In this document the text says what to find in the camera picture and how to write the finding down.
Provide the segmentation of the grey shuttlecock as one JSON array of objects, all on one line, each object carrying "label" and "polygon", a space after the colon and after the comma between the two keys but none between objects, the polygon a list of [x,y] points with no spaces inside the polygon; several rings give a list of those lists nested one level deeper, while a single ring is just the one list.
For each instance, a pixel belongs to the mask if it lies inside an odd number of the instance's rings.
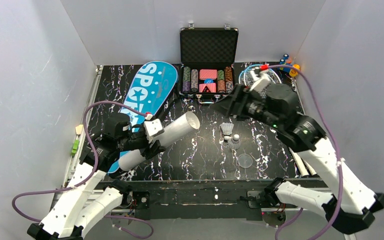
[{"label": "grey shuttlecock", "polygon": [[233,135],[234,124],[231,122],[224,122],[220,124],[219,128],[220,128],[223,140],[227,142]]}]

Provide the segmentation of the white shuttlecock tube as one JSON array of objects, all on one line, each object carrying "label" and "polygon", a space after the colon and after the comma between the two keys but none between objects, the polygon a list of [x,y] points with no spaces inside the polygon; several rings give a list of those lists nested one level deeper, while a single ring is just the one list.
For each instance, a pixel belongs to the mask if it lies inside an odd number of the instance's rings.
[{"label": "white shuttlecock tube", "polygon": [[[187,134],[197,131],[201,126],[199,118],[191,111],[188,111],[177,118],[168,126],[163,127],[164,132],[153,139],[152,145],[155,141],[160,141],[160,144],[165,148],[171,146],[176,141],[184,138]],[[144,162],[146,159],[141,156],[141,150],[131,150],[121,156],[118,160],[119,168],[122,171],[129,171]]]}]

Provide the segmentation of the white shuttlecock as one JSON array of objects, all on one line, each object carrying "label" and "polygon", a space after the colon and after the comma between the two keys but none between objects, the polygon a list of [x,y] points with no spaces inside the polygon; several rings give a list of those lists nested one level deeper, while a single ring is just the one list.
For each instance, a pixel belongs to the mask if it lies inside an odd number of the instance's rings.
[{"label": "white shuttlecock", "polygon": [[232,150],[238,150],[241,147],[241,139],[238,134],[234,134],[228,141],[228,147]]}]

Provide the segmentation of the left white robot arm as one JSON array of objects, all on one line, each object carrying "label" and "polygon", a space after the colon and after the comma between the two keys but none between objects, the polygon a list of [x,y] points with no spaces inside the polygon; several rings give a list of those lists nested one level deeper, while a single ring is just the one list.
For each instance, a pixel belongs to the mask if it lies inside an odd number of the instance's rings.
[{"label": "left white robot arm", "polygon": [[141,124],[132,126],[125,113],[107,119],[102,133],[90,138],[68,184],[68,191],[42,220],[30,225],[27,234],[35,240],[82,240],[87,232],[112,209],[132,202],[131,185],[114,180],[92,203],[86,204],[98,183],[105,177],[120,152],[138,150],[142,157],[164,151],[156,136],[162,134],[161,121],[148,114]]}]

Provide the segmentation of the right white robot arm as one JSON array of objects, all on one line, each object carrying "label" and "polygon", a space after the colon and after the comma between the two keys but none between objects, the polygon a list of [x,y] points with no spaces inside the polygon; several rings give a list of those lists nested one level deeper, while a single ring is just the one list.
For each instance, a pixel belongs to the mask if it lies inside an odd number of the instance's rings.
[{"label": "right white robot arm", "polygon": [[384,209],[384,193],[366,187],[337,157],[324,129],[299,108],[298,95],[282,83],[267,86],[265,97],[250,87],[237,85],[212,105],[226,117],[253,119],[274,128],[277,138],[307,161],[330,190],[319,192],[277,177],[254,198],[256,203],[290,204],[309,210],[346,235],[368,229],[375,213]]}]

